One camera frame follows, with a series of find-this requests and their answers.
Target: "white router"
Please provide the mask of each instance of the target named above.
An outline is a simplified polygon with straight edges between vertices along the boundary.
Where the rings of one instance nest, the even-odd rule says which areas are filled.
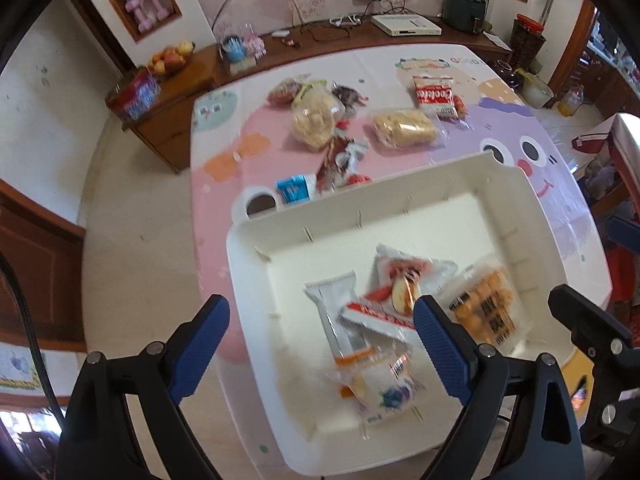
[[[376,14],[371,21],[390,36],[439,36],[442,29],[420,14]]]

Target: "cartoon eye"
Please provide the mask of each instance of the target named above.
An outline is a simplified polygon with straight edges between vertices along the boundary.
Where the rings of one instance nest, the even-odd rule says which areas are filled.
[[[536,139],[522,136],[520,137],[520,147],[534,166],[539,168],[546,166],[548,159],[546,158],[545,150],[542,149],[542,146],[540,146]]]
[[[483,139],[480,142],[481,152],[492,152],[495,160],[504,164],[505,166],[513,166],[513,155],[507,149],[507,147],[497,139]]]

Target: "pink dumbbell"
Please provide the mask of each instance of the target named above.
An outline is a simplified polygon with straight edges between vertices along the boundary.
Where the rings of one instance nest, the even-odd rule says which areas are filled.
[[[136,17],[136,21],[138,22],[138,30],[140,32],[146,32],[150,30],[154,26],[154,22],[152,22],[149,18],[144,15],[142,12],[142,0],[129,0],[125,6],[125,10]]]
[[[154,7],[156,8],[156,19],[158,19],[159,22],[161,22],[162,20],[164,20],[169,16],[169,10],[165,9],[162,6],[162,4],[160,3],[160,0],[151,0],[151,2],[154,4]]]

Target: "cartoon tablecloth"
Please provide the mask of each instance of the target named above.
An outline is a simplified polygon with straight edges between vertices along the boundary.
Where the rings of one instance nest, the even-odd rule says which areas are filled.
[[[430,68],[440,60],[445,68]],[[371,137],[368,115],[387,107],[414,107],[413,74],[425,71],[455,79],[472,129],[446,123],[449,138],[435,150],[394,152]],[[253,464],[264,478],[288,468],[278,452],[260,402],[234,303],[226,256],[226,235],[234,222],[248,218],[246,206],[257,195],[276,196],[277,180],[315,173],[322,154],[311,153],[290,135],[288,108],[266,104],[269,90],[282,79],[308,73],[334,80],[368,96],[347,133],[369,139],[371,148],[358,172],[373,179],[443,162],[483,150],[510,166],[519,166],[554,232],[568,283],[596,304],[610,295],[609,273],[589,209],[546,131],[495,73],[460,45],[398,45],[351,50],[304,60],[260,73],[212,91],[194,104],[191,128],[191,193],[198,281],[203,300],[228,298],[231,324],[216,354],[229,409]],[[588,374],[581,356],[565,367],[569,375]]]

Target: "white bucket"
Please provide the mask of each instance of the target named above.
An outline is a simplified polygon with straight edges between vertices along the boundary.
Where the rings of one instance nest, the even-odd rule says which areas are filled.
[[[529,106],[542,108],[554,96],[554,92],[538,76],[526,73],[524,75],[522,96]]]
[[[426,386],[416,399],[422,420],[401,413],[368,426],[366,439],[355,400],[343,399],[326,377],[335,362],[304,284],[355,270],[356,293],[367,292],[379,243],[451,259],[461,270],[496,254],[533,322],[514,356],[546,351],[564,364],[574,351],[546,304],[549,291],[566,282],[551,228],[522,170],[491,153],[246,219],[226,243],[238,313],[271,429],[300,474],[352,472],[439,446],[460,413],[422,347],[412,352],[412,369]]]

